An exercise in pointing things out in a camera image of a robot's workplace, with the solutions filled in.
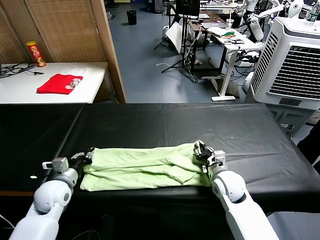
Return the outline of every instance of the water bottle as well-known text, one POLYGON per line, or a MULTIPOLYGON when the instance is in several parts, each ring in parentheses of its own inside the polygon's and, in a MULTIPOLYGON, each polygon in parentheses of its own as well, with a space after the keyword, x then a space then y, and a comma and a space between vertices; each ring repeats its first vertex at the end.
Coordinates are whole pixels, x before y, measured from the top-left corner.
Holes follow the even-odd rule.
POLYGON ((307 14, 306 24, 310 26, 313 25, 317 20, 319 13, 320 13, 320 0, 317 1, 317 3, 311 9, 310 13, 307 14))

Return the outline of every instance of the light green cloth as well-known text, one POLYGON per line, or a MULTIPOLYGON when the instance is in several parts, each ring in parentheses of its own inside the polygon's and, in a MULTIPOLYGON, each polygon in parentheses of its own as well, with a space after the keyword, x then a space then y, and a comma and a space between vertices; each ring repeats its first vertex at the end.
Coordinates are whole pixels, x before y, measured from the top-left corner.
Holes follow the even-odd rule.
POLYGON ((194 144, 150 149, 95 148, 80 188, 87 191, 209 186, 194 165, 194 144))

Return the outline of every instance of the black table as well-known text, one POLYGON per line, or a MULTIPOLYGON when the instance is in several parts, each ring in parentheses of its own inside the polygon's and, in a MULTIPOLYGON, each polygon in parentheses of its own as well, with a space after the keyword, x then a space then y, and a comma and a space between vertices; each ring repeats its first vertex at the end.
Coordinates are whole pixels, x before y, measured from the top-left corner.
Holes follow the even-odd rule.
MULTIPOLYGON (((23 216, 46 174, 41 163, 57 155, 71 157, 92 146, 154 148, 198 139, 226 152, 226 166, 243 176, 265 212, 319 212, 319 175, 263 104, 7 105, 0 113, 5 216, 13 218, 11 205, 23 216)), ((195 186, 87 192, 78 185, 65 222, 88 214, 112 217, 107 225, 116 223, 119 239, 141 232, 147 239, 146 228, 161 229, 159 234, 172 239, 207 238, 212 232, 202 231, 204 224, 225 226, 220 202, 209 188, 195 186)))
MULTIPOLYGON (((98 148, 154 148, 203 140, 226 152, 226 166, 243 176, 266 211, 303 209, 320 193, 319 175, 263 104, 86 105, 61 156, 98 148)), ((79 191, 95 201, 152 199, 211 204, 205 187, 79 191)))

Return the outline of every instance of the red chip can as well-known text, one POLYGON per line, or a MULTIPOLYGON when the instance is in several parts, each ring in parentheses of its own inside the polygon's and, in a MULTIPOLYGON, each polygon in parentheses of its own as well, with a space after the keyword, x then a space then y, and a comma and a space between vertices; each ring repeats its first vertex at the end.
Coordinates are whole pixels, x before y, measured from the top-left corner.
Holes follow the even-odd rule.
POLYGON ((35 41, 28 41, 26 45, 30 49, 38 67, 44 67, 47 65, 35 41))

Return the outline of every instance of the white air cooler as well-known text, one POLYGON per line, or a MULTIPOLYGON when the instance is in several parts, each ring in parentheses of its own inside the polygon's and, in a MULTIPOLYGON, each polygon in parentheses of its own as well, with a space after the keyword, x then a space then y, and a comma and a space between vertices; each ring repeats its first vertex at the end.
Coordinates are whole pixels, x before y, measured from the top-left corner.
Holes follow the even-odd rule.
POLYGON ((320 108, 320 21, 277 17, 256 65, 247 103, 265 103, 295 133, 320 108))

